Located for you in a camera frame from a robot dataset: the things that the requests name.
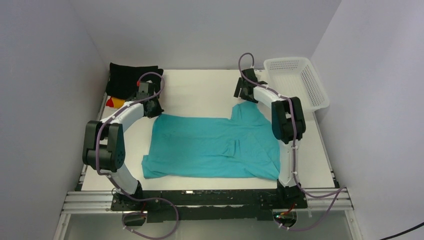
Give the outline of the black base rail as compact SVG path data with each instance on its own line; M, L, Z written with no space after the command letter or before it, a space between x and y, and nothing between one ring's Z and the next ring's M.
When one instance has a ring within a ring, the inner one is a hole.
M111 210L143 211L148 223L161 223L175 219L271 221L272 213L308 207L303 193L280 189L144 190L142 198L145 203L114 193Z

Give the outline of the white plastic basket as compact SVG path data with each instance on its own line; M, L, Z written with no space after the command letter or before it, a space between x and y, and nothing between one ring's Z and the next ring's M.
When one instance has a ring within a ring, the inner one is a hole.
M308 58L271 58L263 62L263 67L269 86L281 95L298 97L304 111L315 112L330 105L325 88Z

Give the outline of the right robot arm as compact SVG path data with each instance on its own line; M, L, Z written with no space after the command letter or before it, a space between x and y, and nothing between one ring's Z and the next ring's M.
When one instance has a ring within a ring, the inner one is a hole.
M278 205L289 209L307 208L306 196L295 180L298 175L298 142L306 132L301 100L298 97L281 95L265 81L258 81L253 68L240 71L234 97L255 104L262 103L270 109L272 133L280 148L280 170L276 187Z

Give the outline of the turquoise t-shirt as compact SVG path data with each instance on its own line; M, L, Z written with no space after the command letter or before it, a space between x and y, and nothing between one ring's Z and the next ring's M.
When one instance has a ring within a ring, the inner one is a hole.
M280 173L280 146L271 123L252 102L232 107L230 118L160 115L152 126L146 179L260 178Z

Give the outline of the folded black t-shirt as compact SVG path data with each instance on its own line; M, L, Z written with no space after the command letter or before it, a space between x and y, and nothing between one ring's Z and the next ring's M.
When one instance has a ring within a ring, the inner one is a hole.
M137 81L149 72L163 75L164 70L154 66L125 66L114 63L109 64L109 81L106 85L106 94L110 97L127 100L137 91Z

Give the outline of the folded yellow t-shirt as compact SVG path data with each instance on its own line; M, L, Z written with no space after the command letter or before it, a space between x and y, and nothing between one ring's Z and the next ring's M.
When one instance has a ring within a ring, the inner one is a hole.
M121 108L124 105L124 103L126 102L125 99L120 99L120 98L116 98L116 97L113 97L113 96L111 96L110 98L112 98L112 100L114 102L114 109Z

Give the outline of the aluminium frame rail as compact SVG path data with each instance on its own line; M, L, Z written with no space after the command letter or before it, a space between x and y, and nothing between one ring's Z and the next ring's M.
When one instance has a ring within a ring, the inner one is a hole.
M82 186L88 170L83 165L76 191L69 191L60 212L59 221L55 230L54 239L65 238L72 215L94 215L110 212L113 195L110 191L82 191Z

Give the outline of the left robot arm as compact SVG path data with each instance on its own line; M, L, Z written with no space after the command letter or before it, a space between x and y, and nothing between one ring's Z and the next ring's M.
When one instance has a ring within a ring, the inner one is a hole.
M101 120L91 120L85 126L83 163L108 178L118 194L132 201L143 198L143 188L125 164L124 133L139 119L162 113L158 100L162 90L162 83L139 81L134 96L118 110Z

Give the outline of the folded red t-shirt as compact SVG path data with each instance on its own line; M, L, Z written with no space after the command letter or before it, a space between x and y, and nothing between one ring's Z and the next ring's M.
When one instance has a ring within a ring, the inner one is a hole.
M114 108L114 107L115 107L115 104L114 104L113 99L112 99L112 98L109 98L109 99L106 101L105 106L106 106L106 107L110 107L110 108Z

